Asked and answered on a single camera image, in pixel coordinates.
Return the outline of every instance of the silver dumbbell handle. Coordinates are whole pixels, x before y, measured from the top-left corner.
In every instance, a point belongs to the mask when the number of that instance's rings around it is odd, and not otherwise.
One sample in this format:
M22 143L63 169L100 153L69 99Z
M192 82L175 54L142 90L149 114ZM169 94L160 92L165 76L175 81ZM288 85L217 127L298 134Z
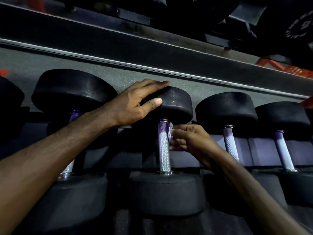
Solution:
M76 120L79 116L81 116L81 113L79 113L78 111L74 110L71 113L71 117L69 118L69 122L73 122L74 120ZM74 166L74 161L73 160L60 174L59 178L68 178L71 176L72 172L73 172L73 166Z
M293 162L291 160L283 133L284 133L283 130L278 130L275 133L275 144L278 151L278 155L280 157L281 164L285 170L296 172L297 170L295 169Z
M235 138L233 135L233 126L226 125L224 128L224 142L226 151L233 155L233 157L239 162L238 152L235 144Z
M168 126L170 122L167 119L161 119L158 124L159 135L159 158L160 171L162 175L171 175L170 152L168 149Z

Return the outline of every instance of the hand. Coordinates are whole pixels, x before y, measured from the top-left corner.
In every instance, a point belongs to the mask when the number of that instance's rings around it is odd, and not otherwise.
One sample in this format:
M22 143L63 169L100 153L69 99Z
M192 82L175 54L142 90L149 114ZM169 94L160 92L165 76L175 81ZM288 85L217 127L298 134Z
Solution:
M159 82L145 79L141 82L135 82L126 88L117 97L103 106L109 119L112 121L112 126L130 125L143 119L150 111L162 104L162 99L151 99L140 106L141 100L147 95L169 85L169 81Z
M231 154L222 149L200 125L175 125L171 134L169 147L171 151L189 152L209 169L212 161L233 160Z

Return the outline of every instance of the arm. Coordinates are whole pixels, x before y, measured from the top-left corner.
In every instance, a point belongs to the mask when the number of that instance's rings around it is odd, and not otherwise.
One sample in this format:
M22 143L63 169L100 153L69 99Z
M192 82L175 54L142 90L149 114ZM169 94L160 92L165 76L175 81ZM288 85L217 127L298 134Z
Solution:
M309 234L199 125L178 125L170 150L190 152L204 166L219 173L250 208L264 234Z
M93 140L112 127L132 124L161 105L148 94L170 82L136 82L111 102L45 139L0 161L0 234L10 234L64 168Z

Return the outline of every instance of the forearm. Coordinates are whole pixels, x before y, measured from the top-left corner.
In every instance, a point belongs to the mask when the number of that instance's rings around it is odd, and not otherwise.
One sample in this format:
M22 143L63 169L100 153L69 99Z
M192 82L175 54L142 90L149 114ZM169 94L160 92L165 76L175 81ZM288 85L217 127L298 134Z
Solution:
M65 167L112 125L100 109L0 161L0 234L10 234Z
M247 204L264 234L308 234L236 160L221 156L214 167Z

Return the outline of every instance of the fingernail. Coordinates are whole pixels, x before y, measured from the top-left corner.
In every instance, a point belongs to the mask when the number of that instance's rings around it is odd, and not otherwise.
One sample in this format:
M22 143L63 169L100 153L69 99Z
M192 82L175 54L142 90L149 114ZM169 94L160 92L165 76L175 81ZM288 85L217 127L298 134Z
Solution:
M160 106L162 104L162 99L156 98L156 99L154 99L154 102L156 103L156 105Z

